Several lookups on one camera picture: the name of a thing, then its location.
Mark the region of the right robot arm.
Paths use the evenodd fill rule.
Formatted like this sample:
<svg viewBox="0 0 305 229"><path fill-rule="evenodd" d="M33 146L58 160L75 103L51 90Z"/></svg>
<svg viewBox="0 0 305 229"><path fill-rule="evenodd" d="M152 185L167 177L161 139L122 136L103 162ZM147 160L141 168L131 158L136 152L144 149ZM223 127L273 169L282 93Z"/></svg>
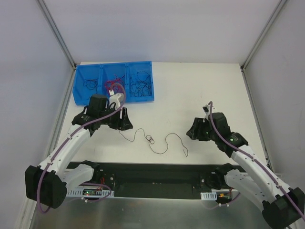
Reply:
<svg viewBox="0 0 305 229"><path fill-rule="evenodd" d="M261 211L264 220L273 229L285 229L305 217L305 194L300 188L291 188L264 165L246 139L231 131L223 113L206 112L196 117L187 136L192 140L213 141L217 148L236 162L244 176L229 163L216 169L217 188L236 189Z"/></svg>

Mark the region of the aluminium frame post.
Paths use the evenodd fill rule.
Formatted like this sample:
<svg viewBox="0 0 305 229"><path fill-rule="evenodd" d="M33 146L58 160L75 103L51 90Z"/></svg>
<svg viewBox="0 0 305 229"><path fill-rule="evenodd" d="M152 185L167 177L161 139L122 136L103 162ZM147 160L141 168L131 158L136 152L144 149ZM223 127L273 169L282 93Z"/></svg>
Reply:
<svg viewBox="0 0 305 229"><path fill-rule="evenodd" d="M263 44L264 39L266 38L268 32L271 30L272 26L280 16L281 12L284 10L285 6L287 5L289 1L288 0L280 0L277 4L274 10L272 11L270 17L268 18L266 24L264 25L262 31L258 35L257 39L255 40L255 43L253 44L250 52L248 53L245 61L241 65L241 71L244 72L248 65L250 64L251 60L253 59L255 53L258 51L260 46Z"/></svg>
<svg viewBox="0 0 305 229"><path fill-rule="evenodd" d="M56 22L48 9L48 6L44 0L36 0L36 3L38 4L47 24L49 25L56 41L58 42L61 50L63 51L67 61L69 62L70 66L75 69L77 66L77 63L75 62L74 58L71 55L71 52L69 51L69 48L64 41L64 38L62 37L62 34L60 30L58 29L58 26L56 25Z"/></svg>

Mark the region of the left aluminium frame post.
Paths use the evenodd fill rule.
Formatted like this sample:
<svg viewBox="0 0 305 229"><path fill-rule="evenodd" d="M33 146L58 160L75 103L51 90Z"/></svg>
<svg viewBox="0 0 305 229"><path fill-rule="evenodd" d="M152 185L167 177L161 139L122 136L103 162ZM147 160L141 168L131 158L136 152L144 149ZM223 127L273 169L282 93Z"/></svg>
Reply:
<svg viewBox="0 0 305 229"><path fill-rule="evenodd" d="M61 50L63 51L67 61L69 62L70 66L75 69L77 66L77 63L75 62L74 58L71 55L71 52L69 51L69 48L64 41L64 38L62 37L62 34L60 30L58 29L58 26L56 25L56 22L48 9L48 6L44 0L36 0L36 3L38 4L47 24L49 25L56 41L58 42Z"/></svg>

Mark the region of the right aluminium frame post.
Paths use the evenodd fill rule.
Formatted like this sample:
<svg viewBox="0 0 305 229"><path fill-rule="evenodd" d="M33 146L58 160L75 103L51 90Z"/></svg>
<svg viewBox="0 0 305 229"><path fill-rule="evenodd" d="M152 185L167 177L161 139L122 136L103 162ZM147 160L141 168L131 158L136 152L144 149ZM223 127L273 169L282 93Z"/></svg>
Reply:
<svg viewBox="0 0 305 229"><path fill-rule="evenodd" d="M255 43L253 44L250 52L248 53L245 61L241 65L241 71L244 72L248 65L250 64L251 60L253 59L255 53L258 51L260 46L263 44L264 39L266 38L268 32L271 30L272 26L280 16L281 12L284 10L285 6L287 5L289 1L288 0L280 0L277 4L274 10L272 11L270 17L268 18L266 24L264 25L262 31L258 35L257 39L255 40Z"/></svg>

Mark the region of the blue plastic divided bin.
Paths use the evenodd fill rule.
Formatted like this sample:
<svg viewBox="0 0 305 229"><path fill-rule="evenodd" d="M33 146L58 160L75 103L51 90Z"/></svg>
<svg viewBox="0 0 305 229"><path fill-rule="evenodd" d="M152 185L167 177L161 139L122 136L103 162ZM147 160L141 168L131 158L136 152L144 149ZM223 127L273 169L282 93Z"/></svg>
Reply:
<svg viewBox="0 0 305 229"><path fill-rule="evenodd" d="M93 94L109 97L110 86L120 83L126 91L126 103L154 101L152 62L118 62L80 65L76 69L73 97L78 106L86 106Z"/></svg>

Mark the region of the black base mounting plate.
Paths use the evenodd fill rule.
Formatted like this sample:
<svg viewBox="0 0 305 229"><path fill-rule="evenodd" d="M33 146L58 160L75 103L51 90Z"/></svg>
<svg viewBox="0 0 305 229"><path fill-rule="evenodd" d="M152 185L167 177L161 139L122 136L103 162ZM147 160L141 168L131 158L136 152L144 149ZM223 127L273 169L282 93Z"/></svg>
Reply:
<svg viewBox="0 0 305 229"><path fill-rule="evenodd" d="M221 165L98 163L91 180L121 198L200 199L201 193L228 190Z"/></svg>

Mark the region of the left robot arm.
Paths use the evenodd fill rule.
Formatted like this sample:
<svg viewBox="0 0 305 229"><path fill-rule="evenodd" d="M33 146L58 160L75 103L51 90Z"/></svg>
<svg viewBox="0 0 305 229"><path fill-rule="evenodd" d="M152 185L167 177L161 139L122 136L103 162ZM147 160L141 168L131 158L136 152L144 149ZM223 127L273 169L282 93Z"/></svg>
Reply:
<svg viewBox="0 0 305 229"><path fill-rule="evenodd" d="M92 95L89 104L72 120L64 141L38 166L26 169L26 197L36 201L39 207L58 208L68 192L79 185L87 182L91 186L103 187L99 164L85 160L69 172L66 168L80 147L102 125L120 131L133 128L124 102L123 93L112 93L110 97Z"/></svg>

